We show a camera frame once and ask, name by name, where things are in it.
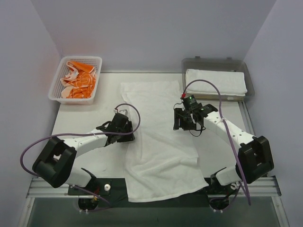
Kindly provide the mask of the white towels pile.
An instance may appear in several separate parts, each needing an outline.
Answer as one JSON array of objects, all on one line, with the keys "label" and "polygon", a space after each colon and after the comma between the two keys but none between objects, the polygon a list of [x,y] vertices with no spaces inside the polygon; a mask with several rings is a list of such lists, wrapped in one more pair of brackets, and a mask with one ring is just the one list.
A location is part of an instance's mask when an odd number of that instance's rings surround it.
[{"label": "white towels pile", "polygon": [[125,180],[151,185],[199,183],[204,180],[197,163],[198,153],[193,137],[173,130],[173,106],[180,100],[177,81],[122,83],[123,100],[129,110],[135,140],[125,155]]}]

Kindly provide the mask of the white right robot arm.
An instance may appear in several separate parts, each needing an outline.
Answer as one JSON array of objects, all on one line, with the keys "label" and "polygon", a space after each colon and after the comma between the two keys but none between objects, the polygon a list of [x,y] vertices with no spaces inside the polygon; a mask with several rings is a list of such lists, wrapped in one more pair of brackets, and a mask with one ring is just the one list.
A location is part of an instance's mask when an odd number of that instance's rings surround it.
[{"label": "white right robot arm", "polygon": [[182,95],[182,108],[174,108],[174,130],[210,130],[228,143],[236,164],[213,174],[221,186],[242,181],[250,184],[274,169],[270,144],[264,136],[256,137],[223,117],[219,108],[202,105],[194,96]]}]

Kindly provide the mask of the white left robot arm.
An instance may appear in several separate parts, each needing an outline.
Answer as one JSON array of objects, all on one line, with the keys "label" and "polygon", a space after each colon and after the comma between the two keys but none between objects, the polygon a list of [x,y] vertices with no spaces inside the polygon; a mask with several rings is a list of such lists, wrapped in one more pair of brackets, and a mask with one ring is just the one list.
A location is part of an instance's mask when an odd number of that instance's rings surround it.
[{"label": "white left robot arm", "polygon": [[116,142],[133,141],[132,131],[133,125],[129,118],[122,113],[116,113],[111,121],[98,126],[89,132],[88,136],[63,140],[52,137],[39,154],[32,169],[53,188],[65,183],[85,188],[96,177],[83,167],[75,167],[75,159]]}]

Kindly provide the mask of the white terry towel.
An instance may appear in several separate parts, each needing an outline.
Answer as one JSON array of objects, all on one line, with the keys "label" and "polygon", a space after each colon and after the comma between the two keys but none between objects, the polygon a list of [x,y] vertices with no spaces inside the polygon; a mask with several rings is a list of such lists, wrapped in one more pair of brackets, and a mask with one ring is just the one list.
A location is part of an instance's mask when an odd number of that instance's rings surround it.
[{"label": "white terry towel", "polygon": [[[185,73],[186,83],[193,80],[203,79],[211,82],[218,88],[221,95],[226,96],[245,96],[247,88],[242,72],[225,72],[210,70],[188,69]],[[205,82],[195,82],[187,88],[191,94],[216,95],[215,88]]]}]

